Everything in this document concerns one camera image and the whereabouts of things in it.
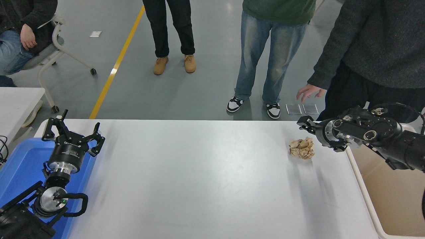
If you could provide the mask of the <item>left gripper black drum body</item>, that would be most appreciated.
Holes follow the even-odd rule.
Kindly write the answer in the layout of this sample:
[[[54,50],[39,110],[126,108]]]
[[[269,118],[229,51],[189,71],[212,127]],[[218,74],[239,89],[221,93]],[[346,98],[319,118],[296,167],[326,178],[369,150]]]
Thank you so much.
[[[57,168],[59,164],[70,164],[71,168],[80,168],[89,146],[87,142],[68,142],[56,138],[55,147],[48,161],[49,168]]]

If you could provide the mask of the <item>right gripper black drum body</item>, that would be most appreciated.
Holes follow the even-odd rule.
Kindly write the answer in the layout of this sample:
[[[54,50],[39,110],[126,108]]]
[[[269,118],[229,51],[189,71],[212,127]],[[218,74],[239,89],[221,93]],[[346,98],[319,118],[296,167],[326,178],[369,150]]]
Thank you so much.
[[[318,141],[325,147],[329,146],[328,138],[325,134],[325,127],[329,123],[329,120],[315,121],[315,135]]]

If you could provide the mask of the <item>person's right hand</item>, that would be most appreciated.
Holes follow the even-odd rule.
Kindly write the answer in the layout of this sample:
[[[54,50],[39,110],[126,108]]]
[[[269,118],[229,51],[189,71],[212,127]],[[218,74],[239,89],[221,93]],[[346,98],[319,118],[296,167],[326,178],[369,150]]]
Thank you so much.
[[[327,93],[326,89],[319,88],[317,86],[313,86],[311,84],[306,84],[303,88],[301,88],[297,94],[296,99],[304,102],[306,99],[311,97],[319,98],[323,97]]]

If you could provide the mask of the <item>person's hand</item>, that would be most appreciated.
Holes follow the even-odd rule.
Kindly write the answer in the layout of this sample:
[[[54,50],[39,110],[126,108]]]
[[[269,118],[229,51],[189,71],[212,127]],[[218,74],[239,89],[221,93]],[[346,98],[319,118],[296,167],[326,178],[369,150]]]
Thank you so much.
[[[30,26],[23,24],[20,32],[20,41],[25,50],[30,50],[37,45],[35,34]]]

